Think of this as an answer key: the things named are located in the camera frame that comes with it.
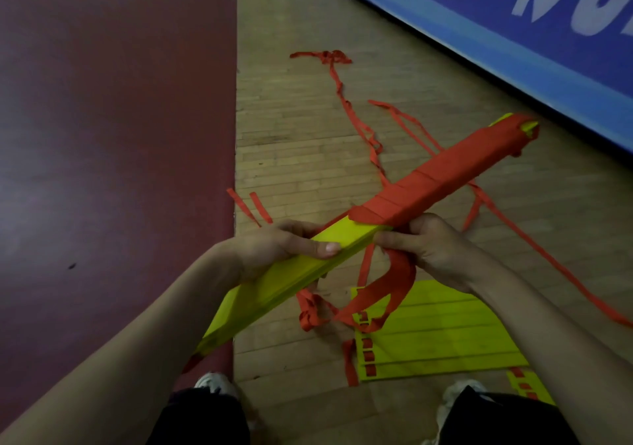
red mat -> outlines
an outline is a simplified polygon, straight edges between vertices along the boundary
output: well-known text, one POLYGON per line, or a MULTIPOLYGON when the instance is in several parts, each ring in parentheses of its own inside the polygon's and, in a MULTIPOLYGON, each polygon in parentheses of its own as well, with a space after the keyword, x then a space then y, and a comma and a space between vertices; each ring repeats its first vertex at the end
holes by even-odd
POLYGON ((232 236, 236 0, 0 4, 1 430, 232 236))

pant leg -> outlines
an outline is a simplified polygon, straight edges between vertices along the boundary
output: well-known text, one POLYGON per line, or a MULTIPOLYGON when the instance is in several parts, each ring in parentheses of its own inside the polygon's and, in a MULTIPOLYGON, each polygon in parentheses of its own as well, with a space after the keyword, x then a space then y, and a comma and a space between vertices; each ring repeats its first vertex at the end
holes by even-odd
POLYGON ((240 402, 195 388, 173 393, 147 445, 248 445, 251 436, 240 402))
POLYGON ((439 445, 580 445, 557 407, 466 387, 439 434, 439 445))

hand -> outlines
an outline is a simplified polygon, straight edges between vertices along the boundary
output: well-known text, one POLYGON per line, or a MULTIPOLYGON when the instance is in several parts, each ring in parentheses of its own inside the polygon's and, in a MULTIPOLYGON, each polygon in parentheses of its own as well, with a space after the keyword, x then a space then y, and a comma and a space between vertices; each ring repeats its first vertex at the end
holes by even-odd
POLYGON ((273 263, 293 255, 321 260, 335 256, 341 251, 340 243, 304 238, 319 228, 320 225, 307 221, 283 220, 218 243, 211 250, 237 259, 240 283, 244 283, 258 278, 273 263))
POLYGON ((412 235, 379 232, 374 243, 387 249, 414 253, 416 265, 440 283, 473 293, 504 266, 468 241, 435 214, 425 213, 409 224, 412 235))

forearm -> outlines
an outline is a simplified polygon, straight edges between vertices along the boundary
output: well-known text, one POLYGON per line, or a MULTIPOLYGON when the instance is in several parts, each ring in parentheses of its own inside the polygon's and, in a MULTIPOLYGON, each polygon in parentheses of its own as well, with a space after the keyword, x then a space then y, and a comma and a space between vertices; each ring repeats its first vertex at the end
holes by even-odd
POLYGON ((505 324, 583 445, 633 443, 633 367, 499 267, 473 291, 505 324))
POLYGON ((22 415, 0 444, 144 443, 238 276, 232 258, 211 249, 22 415))

blue banner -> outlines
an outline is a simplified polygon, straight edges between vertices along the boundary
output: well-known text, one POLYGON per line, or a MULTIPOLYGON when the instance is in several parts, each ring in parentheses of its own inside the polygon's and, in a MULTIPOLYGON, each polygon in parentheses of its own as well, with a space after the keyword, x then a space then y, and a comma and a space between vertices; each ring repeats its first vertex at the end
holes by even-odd
POLYGON ((368 0, 633 151, 633 0, 368 0))

